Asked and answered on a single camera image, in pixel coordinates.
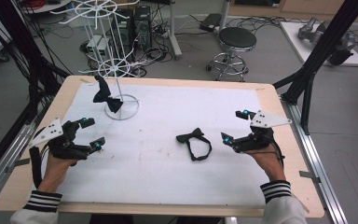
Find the stool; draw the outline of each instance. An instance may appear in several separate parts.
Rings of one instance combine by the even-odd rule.
[[[220,72],[216,81],[219,81],[222,75],[227,74],[240,76],[241,82],[243,82],[243,75],[249,72],[249,68],[243,58],[237,55],[236,52],[247,52],[254,49],[255,35],[239,27],[228,27],[219,32],[218,38],[227,52],[214,56],[213,60],[206,65],[206,70],[211,71],[212,68],[215,68]]]

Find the aluminum rail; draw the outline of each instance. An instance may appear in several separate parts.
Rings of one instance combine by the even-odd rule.
[[[331,186],[328,176],[324,170],[324,166],[322,165],[318,151],[316,150],[310,135],[307,135],[304,129],[301,127],[301,112],[299,111],[297,105],[287,104],[287,106],[291,115],[293,116],[293,123],[296,127],[296,130],[298,131],[298,136],[301,139],[303,151],[307,156],[310,169],[312,170],[314,177],[320,179],[320,183],[316,183],[315,185],[317,185],[320,193],[322,194],[321,196],[323,196],[325,206],[328,209],[330,217],[334,223],[348,223],[347,219],[345,218],[345,214],[342,211],[341,205],[338,202],[336,193],[334,192],[333,187]]]
[[[11,173],[12,169],[15,166],[16,160],[19,158],[20,154],[23,152],[25,147],[28,145],[31,140],[32,135],[36,129],[35,122],[32,122],[29,125],[23,125],[13,142],[11,143],[9,149],[6,151],[4,156],[0,160],[0,185],[7,174]]]

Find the human hand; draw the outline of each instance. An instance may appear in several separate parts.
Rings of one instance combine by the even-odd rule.
[[[283,168],[278,161],[275,148],[272,144],[257,150],[246,151],[246,154],[255,159],[257,164],[266,172],[269,181],[286,180]]]
[[[76,162],[78,162],[78,160],[62,160],[55,158],[49,152],[45,176],[37,190],[46,193],[55,193],[60,184],[65,180],[69,166]]]

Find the bow tie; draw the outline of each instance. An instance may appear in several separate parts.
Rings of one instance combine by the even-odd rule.
[[[200,157],[195,157],[194,156],[194,153],[191,151],[190,141],[188,141],[192,137],[195,137],[195,138],[199,139],[200,141],[202,141],[202,142],[204,142],[204,143],[209,145],[209,150],[208,150],[208,153],[206,155],[200,156]],[[176,140],[178,140],[178,142],[180,142],[180,143],[186,143],[187,144],[188,152],[190,153],[190,157],[191,157],[192,161],[203,161],[203,160],[208,158],[209,154],[212,151],[211,142],[208,139],[206,139],[205,137],[203,137],[203,132],[201,131],[200,128],[197,128],[192,133],[186,133],[186,134],[177,135]]]
[[[94,99],[92,102],[94,103],[102,103],[106,102],[107,106],[109,107],[110,111],[114,112],[115,114],[123,105],[120,99],[110,97],[110,90],[109,86],[107,85],[105,79],[100,76],[95,76],[95,79],[98,80],[100,83],[100,90],[95,94]]]
[[[176,139],[181,143],[185,143],[188,141],[188,139],[190,139],[192,137],[200,139],[201,136],[203,136],[203,132],[201,131],[200,128],[197,128],[192,133],[177,135]]]

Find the white sleeve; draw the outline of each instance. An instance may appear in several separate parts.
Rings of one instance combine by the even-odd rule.
[[[262,185],[260,188],[266,198],[263,224],[307,223],[301,202],[292,197],[289,182],[273,181]]]
[[[10,218],[12,224],[57,224],[61,194],[32,191],[28,203]]]

